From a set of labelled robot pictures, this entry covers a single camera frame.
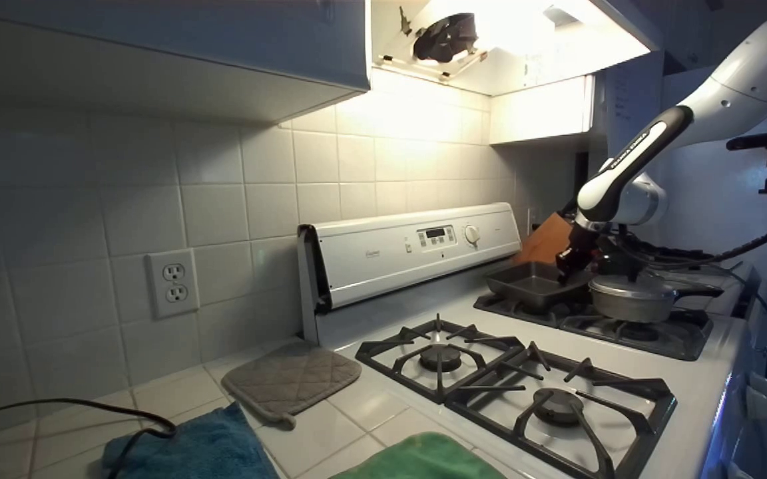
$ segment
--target white stove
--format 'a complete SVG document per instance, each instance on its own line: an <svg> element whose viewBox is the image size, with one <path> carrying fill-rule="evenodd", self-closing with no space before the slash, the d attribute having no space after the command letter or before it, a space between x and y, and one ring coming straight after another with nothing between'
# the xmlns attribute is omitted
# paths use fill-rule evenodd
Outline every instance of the white stove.
<svg viewBox="0 0 767 479"><path fill-rule="evenodd" d="M507 205L302 225L302 332L475 422L525 476L698 476L739 288L704 276L723 295L694 303L710 334L683 361L474 308L514 251Z"/></svg>

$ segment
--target stove control panel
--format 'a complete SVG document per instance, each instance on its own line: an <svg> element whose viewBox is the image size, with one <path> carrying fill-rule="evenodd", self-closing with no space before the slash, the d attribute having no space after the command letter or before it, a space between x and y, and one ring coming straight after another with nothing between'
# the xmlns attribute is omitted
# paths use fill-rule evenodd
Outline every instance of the stove control panel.
<svg viewBox="0 0 767 479"><path fill-rule="evenodd" d="M418 228L418 244L421 247L450 244L450 241L454 241L454 225L451 224Z"/></svg>

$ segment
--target white tile backsplash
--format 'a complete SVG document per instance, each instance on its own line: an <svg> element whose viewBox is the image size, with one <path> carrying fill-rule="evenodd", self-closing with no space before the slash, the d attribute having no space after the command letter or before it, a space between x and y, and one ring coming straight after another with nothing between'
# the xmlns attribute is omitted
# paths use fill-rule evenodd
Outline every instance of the white tile backsplash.
<svg viewBox="0 0 767 479"><path fill-rule="evenodd" d="M483 99L373 84L270 128L0 107L0 402L293 338L300 220L507 199ZM172 247L193 247L202 307L156 321L143 255Z"/></svg>

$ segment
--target wall outlet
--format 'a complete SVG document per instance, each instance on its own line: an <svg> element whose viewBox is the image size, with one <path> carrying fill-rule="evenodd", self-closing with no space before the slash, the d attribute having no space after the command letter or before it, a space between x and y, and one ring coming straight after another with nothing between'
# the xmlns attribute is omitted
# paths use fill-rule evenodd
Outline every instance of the wall outlet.
<svg viewBox="0 0 767 479"><path fill-rule="evenodd" d="M193 251L163 251L147 255L152 313L176 316L200 308Z"/></svg>

